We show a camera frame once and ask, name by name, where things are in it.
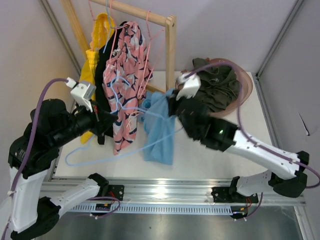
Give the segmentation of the olive green shorts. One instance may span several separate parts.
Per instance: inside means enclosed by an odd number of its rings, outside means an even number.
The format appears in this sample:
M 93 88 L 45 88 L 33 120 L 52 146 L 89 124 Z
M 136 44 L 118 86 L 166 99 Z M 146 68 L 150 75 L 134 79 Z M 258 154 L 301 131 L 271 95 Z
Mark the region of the olive green shorts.
M 201 86 L 195 99 L 213 113 L 223 113 L 240 95 L 242 83 L 238 80 L 235 63 L 210 66 L 197 73 Z

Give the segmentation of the light blue shorts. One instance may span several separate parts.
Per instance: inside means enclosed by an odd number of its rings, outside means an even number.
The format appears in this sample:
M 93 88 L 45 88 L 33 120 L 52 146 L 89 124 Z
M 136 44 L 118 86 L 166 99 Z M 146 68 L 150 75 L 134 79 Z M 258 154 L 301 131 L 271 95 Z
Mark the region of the light blue shorts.
M 145 161 L 173 164 L 176 119 L 169 116 L 167 100 L 172 93 L 172 88 L 164 94 L 148 92 L 139 106 L 146 111 L 138 118 L 147 134 L 143 147 Z

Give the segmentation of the pink patterned shorts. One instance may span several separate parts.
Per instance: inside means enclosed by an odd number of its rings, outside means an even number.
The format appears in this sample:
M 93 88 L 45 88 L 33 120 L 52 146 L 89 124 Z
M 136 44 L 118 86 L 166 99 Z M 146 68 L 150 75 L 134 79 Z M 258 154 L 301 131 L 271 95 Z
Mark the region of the pink patterned shorts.
M 103 89 L 111 112 L 118 119 L 113 123 L 114 155 L 134 142 L 137 135 L 138 90 L 151 70 L 148 62 L 143 76 L 148 44 L 135 21 L 119 35 L 118 48 L 112 52 L 112 58 L 106 61 L 103 72 Z

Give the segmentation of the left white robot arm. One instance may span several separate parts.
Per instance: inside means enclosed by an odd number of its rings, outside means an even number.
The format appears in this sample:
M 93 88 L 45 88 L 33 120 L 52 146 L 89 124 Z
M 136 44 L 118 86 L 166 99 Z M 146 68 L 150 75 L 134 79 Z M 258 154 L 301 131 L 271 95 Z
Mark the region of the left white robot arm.
M 31 122 L 9 148 L 12 209 L 8 228 L 13 240 L 32 240 L 48 233 L 59 219 L 80 203 L 109 197 L 109 181 L 93 173 L 60 196 L 40 197 L 41 187 L 60 148 L 85 132 L 101 135 L 117 120 L 115 114 L 100 114 L 81 107 L 68 112 L 61 99 L 47 99 L 30 113 Z

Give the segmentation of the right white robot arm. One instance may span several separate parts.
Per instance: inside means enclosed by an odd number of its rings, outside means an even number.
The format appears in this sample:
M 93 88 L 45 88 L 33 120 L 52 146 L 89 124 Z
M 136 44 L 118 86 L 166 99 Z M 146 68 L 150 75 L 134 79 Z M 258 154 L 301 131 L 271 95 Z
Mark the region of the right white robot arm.
M 286 152 L 249 136 L 238 125 L 211 116 L 208 108 L 194 98 L 173 95 L 167 97 L 167 102 L 169 116 L 178 117 L 189 138 L 211 150 L 238 155 L 266 168 L 259 174 L 233 177 L 227 188 L 231 203 L 271 191 L 297 198 L 306 189 L 307 152 Z

